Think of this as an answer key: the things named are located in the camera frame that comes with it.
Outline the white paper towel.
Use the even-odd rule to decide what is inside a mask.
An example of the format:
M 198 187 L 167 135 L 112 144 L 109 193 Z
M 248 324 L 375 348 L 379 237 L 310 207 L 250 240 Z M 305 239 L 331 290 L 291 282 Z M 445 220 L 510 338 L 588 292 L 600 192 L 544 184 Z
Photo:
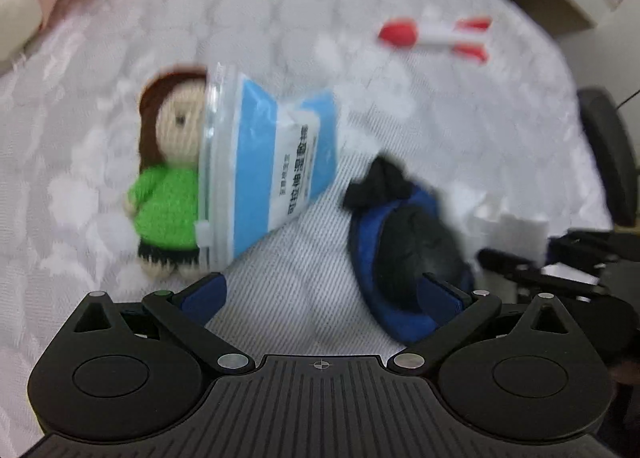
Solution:
M 519 215 L 508 202 L 486 195 L 465 217 L 465 250 L 495 249 L 541 264 L 546 259 L 549 220 L 544 215 Z

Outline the blue black knee pad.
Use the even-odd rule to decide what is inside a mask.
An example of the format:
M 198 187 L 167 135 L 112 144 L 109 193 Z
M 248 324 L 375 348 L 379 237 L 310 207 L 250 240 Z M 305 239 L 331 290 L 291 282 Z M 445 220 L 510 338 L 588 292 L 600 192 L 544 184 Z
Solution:
M 392 339 L 415 344 L 471 304 L 474 276 L 435 196 L 398 164 L 376 157 L 349 183 L 343 208 L 352 214 L 348 251 L 360 293 Z

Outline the crochet doll green sweater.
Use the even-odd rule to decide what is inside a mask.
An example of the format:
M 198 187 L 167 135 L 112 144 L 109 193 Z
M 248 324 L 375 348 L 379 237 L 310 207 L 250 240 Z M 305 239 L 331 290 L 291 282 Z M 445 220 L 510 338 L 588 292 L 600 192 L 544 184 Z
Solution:
M 207 72 L 165 70 L 139 98 L 139 175 L 125 195 L 125 210 L 139 237 L 137 258 L 150 277 L 203 275 L 198 258 L 198 159 Z

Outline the blue wet wipes pack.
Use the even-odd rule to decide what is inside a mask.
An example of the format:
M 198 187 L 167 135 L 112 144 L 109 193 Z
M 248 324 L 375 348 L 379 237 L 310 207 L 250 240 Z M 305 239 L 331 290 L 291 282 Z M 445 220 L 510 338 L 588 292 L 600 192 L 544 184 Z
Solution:
M 202 270 L 225 270 L 333 183 L 336 128 L 329 90 L 279 102 L 234 68 L 208 74 L 195 223 Z

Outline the black office chair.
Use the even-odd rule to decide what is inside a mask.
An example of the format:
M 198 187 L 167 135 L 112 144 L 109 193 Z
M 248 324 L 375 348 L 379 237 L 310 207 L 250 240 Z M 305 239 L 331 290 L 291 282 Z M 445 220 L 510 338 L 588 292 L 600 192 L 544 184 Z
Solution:
M 639 207 L 638 166 L 623 118 L 604 88 L 577 92 L 579 118 L 616 226 L 634 227 Z

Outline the red white toy rocket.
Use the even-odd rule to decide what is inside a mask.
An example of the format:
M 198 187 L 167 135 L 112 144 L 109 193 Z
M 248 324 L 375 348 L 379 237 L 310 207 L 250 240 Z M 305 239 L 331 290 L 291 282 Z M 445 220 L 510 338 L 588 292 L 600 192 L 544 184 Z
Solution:
M 489 59 L 485 33 L 492 25 L 487 16 L 459 19 L 453 24 L 396 18 L 382 25 L 378 40 L 393 48 L 436 48 L 484 64 Z

